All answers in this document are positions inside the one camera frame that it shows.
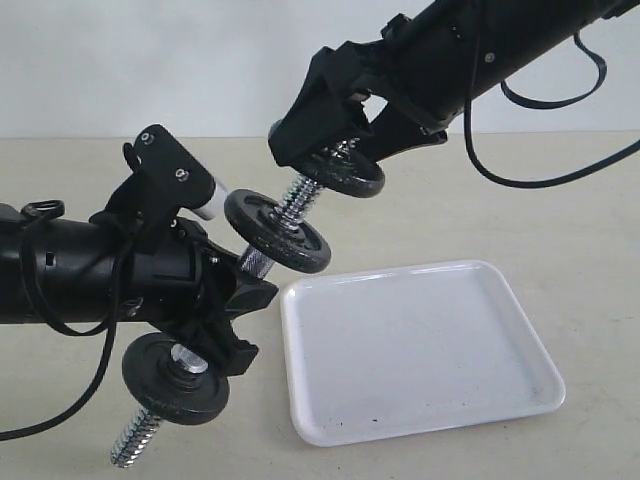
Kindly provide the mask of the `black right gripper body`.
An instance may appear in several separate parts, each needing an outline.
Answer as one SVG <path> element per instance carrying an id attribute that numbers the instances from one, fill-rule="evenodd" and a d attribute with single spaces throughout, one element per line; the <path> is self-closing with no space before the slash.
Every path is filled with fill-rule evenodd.
<path id="1" fill-rule="evenodd" d="M 351 100 L 359 95 L 376 96 L 429 133 L 446 131 L 440 120 L 411 98 L 407 82 L 393 71 L 382 41 L 346 41 L 337 49 L 323 47 L 312 57 L 309 72 L 322 77 L 329 89 L 342 98 Z"/>

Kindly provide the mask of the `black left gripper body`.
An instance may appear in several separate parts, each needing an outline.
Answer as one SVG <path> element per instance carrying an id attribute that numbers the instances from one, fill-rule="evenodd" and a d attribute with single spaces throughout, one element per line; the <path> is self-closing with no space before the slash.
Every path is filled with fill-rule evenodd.
<path id="1" fill-rule="evenodd" d="M 227 301 L 241 283 L 260 280 L 238 256 L 212 243 L 176 208 L 153 213 L 141 205 L 130 175 L 90 222 L 132 242 L 118 276 L 122 299 L 142 298 L 142 320 L 197 350 L 199 327 L 230 321 Z"/>

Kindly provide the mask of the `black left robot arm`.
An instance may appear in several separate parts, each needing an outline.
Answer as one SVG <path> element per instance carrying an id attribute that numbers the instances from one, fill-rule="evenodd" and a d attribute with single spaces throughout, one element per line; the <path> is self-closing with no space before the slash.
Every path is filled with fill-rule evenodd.
<path id="1" fill-rule="evenodd" d="M 265 309 L 274 284 L 242 272 L 237 256 L 180 216 L 215 194 L 202 184 L 127 178 L 85 222 L 60 201 L 1 208 L 1 319 L 43 323 L 68 335 L 111 318 L 144 322 L 189 348 L 220 374 L 244 374 L 257 347 L 235 319 Z"/>

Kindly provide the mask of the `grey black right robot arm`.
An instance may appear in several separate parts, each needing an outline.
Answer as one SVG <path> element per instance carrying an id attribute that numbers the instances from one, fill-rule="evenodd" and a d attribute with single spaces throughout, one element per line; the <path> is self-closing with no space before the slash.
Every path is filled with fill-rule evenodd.
<path id="1" fill-rule="evenodd" d="M 475 99 L 600 19 L 634 1 L 435 1 L 395 16 L 375 41 L 324 47 L 269 134 L 280 166 L 356 140 L 371 161 L 446 142 L 446 129 Z"/>

